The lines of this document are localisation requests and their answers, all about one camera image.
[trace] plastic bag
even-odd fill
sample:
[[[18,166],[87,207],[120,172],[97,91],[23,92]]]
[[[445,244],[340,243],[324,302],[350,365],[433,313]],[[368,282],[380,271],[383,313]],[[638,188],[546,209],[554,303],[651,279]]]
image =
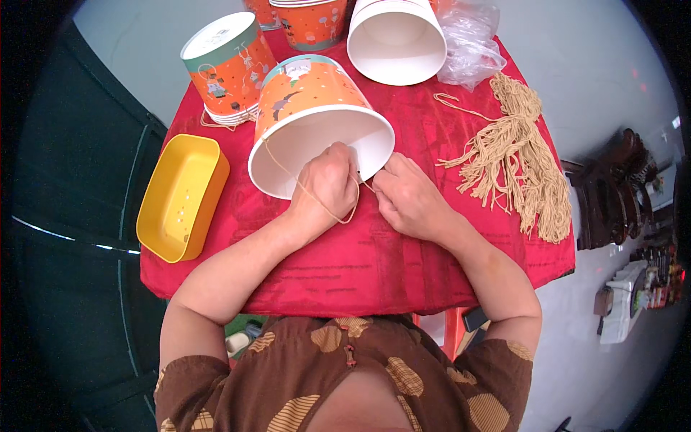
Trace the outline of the plastic bag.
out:
[[[507,65],[492,40],[499,26],[499,8],[485,3],[455,1],[437,15],[446,38],[446,62],[437,73],[445,84],[472,92],[483,79]]]

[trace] woman's left hand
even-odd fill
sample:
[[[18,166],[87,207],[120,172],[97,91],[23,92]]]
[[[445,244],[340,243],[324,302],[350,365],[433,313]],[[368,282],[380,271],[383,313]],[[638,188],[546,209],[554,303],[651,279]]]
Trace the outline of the woman's left hand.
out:
[[[304,166],[298,179],[319,202],[296,185],[285,215],[292,219],[292,225],[303,236],[305,244],[336,224],[336,219],[324,207],[340,219],[352,210],[359,187],[353,179],[357,178],[350,149],[342,142],[331,144]]]

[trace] brown patterned blouse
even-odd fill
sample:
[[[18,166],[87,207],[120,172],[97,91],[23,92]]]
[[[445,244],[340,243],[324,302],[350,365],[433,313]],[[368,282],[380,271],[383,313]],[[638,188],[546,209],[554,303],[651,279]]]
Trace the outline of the brown patterned blouse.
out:
[[[389,379],[418,431],[516,431],[533,368],[520,344],[488,339],[451,362],[403,316],[270,319],[230,373],[206,356],[161,370],[161,431],[304,431],[353,370]]]

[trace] table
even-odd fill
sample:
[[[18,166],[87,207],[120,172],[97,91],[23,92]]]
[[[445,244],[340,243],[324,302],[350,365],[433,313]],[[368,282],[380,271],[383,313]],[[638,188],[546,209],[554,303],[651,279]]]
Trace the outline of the table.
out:
[[[298,54],[280,30],[265,33],[277,61]],[[507,59],[503,72],[524,81],[500,43]],[[459,194],[458,168],[435,167],[437,158],[460,156],[463,146],[486,121],[452,110],[433,99],[448,93],[460,106],[490,118],[502,114],[489,81],[472,93],[441,84],[436,77],[414,86],[384,86],[357,72],[346,54],[346,43],[320,51],[337,60],[393,126],[395,151],[413,158],[439,187],[452,208],[463,213],[496,247],[526,272],[534,288],[573,270],[576,263],[571,233],[558,245],[540,240],[535,232],[520,233],[520,217],[501,209],[482,208],[470,193]],[[254,123],[234,132],[200,125],[202,100],[190,85],[166,136],[179,133],[213,138],[230,162],[231,172],[211,222],[202,254],[190,261],[168,264],[145,247],[141,254],[142,282],[159,297],[169,298],[202,261],[256,231],[287,209],[288,201],[261,193],[250,181],[247,159],[253,145]],[[559,161],[545,121],[538,128]],[[347,225],[330,229],[315,242],[286,258],[257,288],[243,312],[268,315],[338,317],[366,314],[436,313],[458,306],[476,306],[477,299],[456,260],[445,250],[395,232],[381,217],[374,194],[361,186],[357,211]]]

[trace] hand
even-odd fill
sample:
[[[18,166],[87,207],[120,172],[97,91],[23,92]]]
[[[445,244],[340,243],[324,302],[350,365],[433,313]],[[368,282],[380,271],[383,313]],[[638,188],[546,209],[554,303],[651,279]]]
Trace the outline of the hand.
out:
[[[400,153],[391,155],[375,175],[372,188],[381,215],[407,236],[440,243],[459,216],[422,169]]]
[[[286,211],[293,220],[296,232],[303,236],[305,244],[336,224],[336,219],[324,207],[343,219],[355,206],[359,185],[351,176],[358,178],[350,149],[342,142],[331,144],[300,171],[300,183],[319,200],[317,202],[300,185],[296,185],[290,207]]]

